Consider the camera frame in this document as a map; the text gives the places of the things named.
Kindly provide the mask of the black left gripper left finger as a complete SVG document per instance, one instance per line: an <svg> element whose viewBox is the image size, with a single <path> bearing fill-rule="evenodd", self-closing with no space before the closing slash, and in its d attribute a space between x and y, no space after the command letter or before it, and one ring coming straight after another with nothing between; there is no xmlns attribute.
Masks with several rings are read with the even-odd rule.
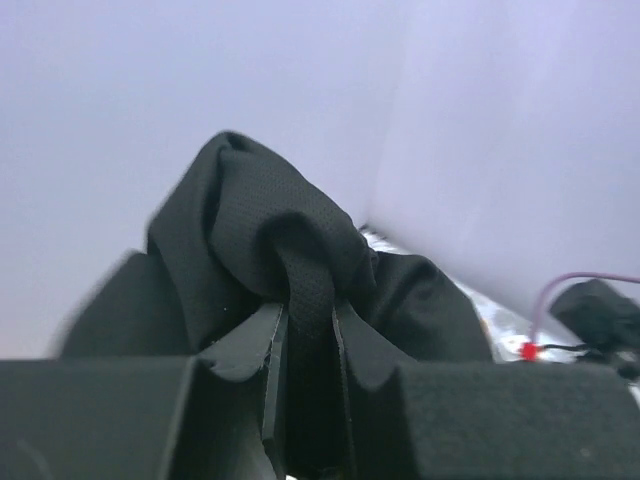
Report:
<svg viewBox="0 0 640 480"><path fill-rule="evenodd" d="M282 479L288 314L192 357L1 365L5 479Z"/></svg>

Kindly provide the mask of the black t shirt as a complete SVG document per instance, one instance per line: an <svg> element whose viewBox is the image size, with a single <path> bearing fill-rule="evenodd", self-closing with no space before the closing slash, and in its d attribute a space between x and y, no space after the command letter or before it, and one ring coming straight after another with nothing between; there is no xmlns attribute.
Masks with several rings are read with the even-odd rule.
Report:
<svg viewBox="0 0 640 480"><path fill-rule="evenodd" d="M351 218L284 158L214 136L130 255L72 323L68 358L189 355L264 303L290 313L286 468L338 463L331 316L337 300L422 361L488 361L469 298L418 255L371 249Z"/></svg>

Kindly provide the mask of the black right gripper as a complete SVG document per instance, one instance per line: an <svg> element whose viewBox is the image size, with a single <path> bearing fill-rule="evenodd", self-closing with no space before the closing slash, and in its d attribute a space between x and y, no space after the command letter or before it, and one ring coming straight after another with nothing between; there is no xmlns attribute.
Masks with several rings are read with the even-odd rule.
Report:
<svg viewBox="0 0 640 480"><path fill-rule="evenodd" d="M549 313L579 339L570 349L578 362L608 365L626 380L639 378L639 305L633 300L591 279L561 293Z"/></svg>

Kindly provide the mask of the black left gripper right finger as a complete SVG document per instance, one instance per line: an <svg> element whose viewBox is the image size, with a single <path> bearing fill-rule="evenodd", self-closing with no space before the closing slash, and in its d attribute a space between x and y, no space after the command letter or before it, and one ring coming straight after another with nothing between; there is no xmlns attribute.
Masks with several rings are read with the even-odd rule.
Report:
<svg viewBox="0 0 640 480"><path fill-rule="evenodd" d="M593 364L419 362L333 314L349 479L635 479L639 405Z"/></svg>

